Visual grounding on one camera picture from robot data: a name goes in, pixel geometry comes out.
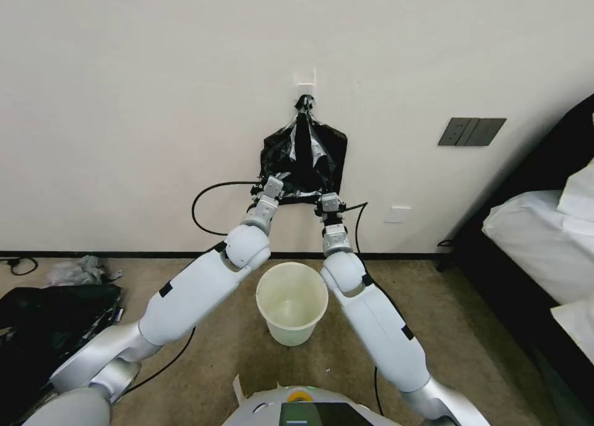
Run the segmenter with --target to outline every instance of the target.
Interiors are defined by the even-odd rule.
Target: gray switch panel
[[[465,146],[488,146],[505,122],[505,118],[481,118]]]
[[[438,144],[440,146],[455,146],[469,121],[470,118],[452,118]]]
[[[438,144],[488,146],[505,122],[505,118],[452,118]]]
[[[462,132],[460,139],[456,143],[457,146],[465,146],[466,145],[468,138],[470,138],[470,136],[472,135],[472,132],[475,130],[475,127],[479,121],[480,121],[479,118],[469,118],[468,119],[468,124],[466,125],[464,132]]]

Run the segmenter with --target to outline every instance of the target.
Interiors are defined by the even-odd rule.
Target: baseboard
[[[193,259],[203,251],[0,251],[0,257],[78,258],[86,255],[126,259]],[[363,253],[364,260],[433,260],[442,253]],[[322,253],[272,253],[271,259],[323,259]]]

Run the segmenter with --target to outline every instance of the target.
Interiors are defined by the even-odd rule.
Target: yellow button
[[[314,399],[305,391],[295,391],[289,395],[286,399],[287,402],[293,401],[313,401]]]

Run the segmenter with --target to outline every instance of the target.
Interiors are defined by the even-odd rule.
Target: black garbage bag
[[[2,421],[11,424],[51,386],[51,374],[113,324],[122,289],[113,284],[15,288],[0,299]]]
[[[303,95],[295,108],[297,116],[287,126],[264,139],[260,154],[262,190],[270,175],[283,180],[280,204],[315,203],[321,194],[340,192],[347,155],[347,136],[317,121],[313,98]]]

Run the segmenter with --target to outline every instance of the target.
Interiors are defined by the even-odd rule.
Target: white plastic bucket
[[[328,290],[313,268],[285,262],[260,278],[256,303],[272,337],[284,346],[298,346],[309,339],[324,315]]]

